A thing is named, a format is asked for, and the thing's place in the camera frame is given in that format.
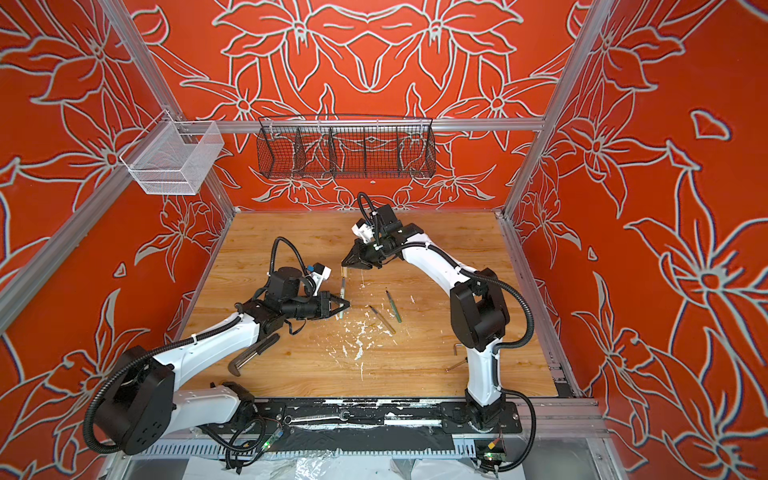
red floral wall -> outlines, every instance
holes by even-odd
[[[91,0],[0,10],[0,290],[160,109]]]
[[[0,5],[0,289],[159,112],[97,2]],[[173,338],[225,219],[193,197],[120,196],[0,336],[0,478],[94,478],[85,406],[129,346]]]
[[[127,348],[174,338],[225,217],[132,184],[2,335],[0,478],[95,478],[84,410]]]
[[[589,2],[127,0],[190,119],[276,114],[543,115]],[[253,135],[217,173],[243,209],[344,209],[365,190],[403,208],[504,203],[531,132],[438,137],[431,180],[267,180]]]
[[[760,2],[617,2],[514,214],[633,478],[768,470],[766,31]]]

floral pattern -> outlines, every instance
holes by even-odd
[[[20,121],[0,158],[0,289],[160,111],[95,2],[14,0],[2,14],[3,103]]]
[[[12,374],[0,395],[8,413],[0,422],[0,472],[96,475],[100,457],[81,434],[84,409],[126,349],[175,339],[226,222],[218,209],[205,186],[196,197],[157,197],[131,185],[11,324],[0,345]],[[158,212],[165,223],[157,222]],[[168,226],[176,230],[168,233]],[[170,266],[145,243],[167,236],[158,246],[174,245]],[[140,253],[140,263],[125,262]],[[147,293],[148,284],[155,293]]]
[[[248,121],[278,114],[543,115],[590,5],[237,0],[190,12],[170,0],[125,3],[189,118]],[[551,39],[546,46],[536,42],[542,32]],[[206,42],[191,49],[186,40],[199,35]],[[515,151],[532,134],[437,134],[434,179],[374,184],[267,179],[257,173],[253,135],[228,137],[235,155],[218,161],[217,173],[241,209],[343,210],[339,192],[363,188],[404,209],[498,207],[522,160]]]
[[[751,40],[765,21],[755,2],[615,2],[516,179],[539,292],[631,478],[768,468],[768,170],[746,93],[759,82],[714,100],[755,75],[743,62],[768,48]]]
[[[1,290],[160,108],[98,2],[11,0],[0,18],[0,95],[15,119],[0,157]],[[207,187],[180,198],[134,184],[123,192],[0,336],[0,477],[96,476],[102,457],[81,434],[86,405],[126,349],[176,334],[225,223]],[[163,235],[170,266],[151,255]]]

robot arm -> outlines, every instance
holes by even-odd
[[[293,248],[301,270],[289,266],[273,269],[279,241]],[[134,455],[166,433],[227,423],[237,415],[255,418],[253,397],[236,383],[225,382],[205,390],[179,389],[237,350],[272,345],[277,338],[275,332],[288,319],[330,318],[348,308],[349,302],[320,289],[329,276],[330,268],[319,263],[306,268],[296,248],[279,237],[273,246],[269,281],[251,299],[237,303],[237,312],[189,339],[151,352],[135,346],[118,359],[114,371],[88,406],[83,422],[88,447],[99,453],[122,450]],[[305,287],[303,296],[301,286]],[[95,438],[94,424],[114,445],[102,444]]]
[[[533,335],[532,317],[523,340],[502,343],[509,323],[502,286],[514,289],[499,281],[492,270],[477,271],[440,250],[415,224],[404,226],[389,205],[372,208],[369,200],[372,209],[368,216],[360,197],[366,196],[358,196],[363,218],[352,228],[358,238],[342,266],[364,270],[381,268],[397,256],[417,266],[440,285],[450,297],[453,331],[467,349],[466,392],[471,423],[477,430],[492,428],[505,401],[498,382],[498,352],[500,348],[516,348],[528,342]]]

spanner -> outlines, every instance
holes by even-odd
[[[327,414],[327,415],[309,415],[306,417],[296,417],[293,418],[291,415],[286,415],[285,418],[283,418],[283,423],[286,425],[290,425],[293,423],[304,423],[304,422],[317,422],[319,420],[341,420],[342,422],[346,422],[349,419],[349,411],[348,410],[342,410],[340,413],[337,414]]]

black mounting plate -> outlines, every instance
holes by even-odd
[[[444,402],[440,404],[442,413],[442,429],[445,433],[478,433],[467,419],[470,415],[466,402]],[[520,415],[517,406],[512,402],[506,402],[504,409],[498,417],[498,427],[502,433],[516,434],[523,431],[520,423]],[[498,433],[498,427],[492,432]]]

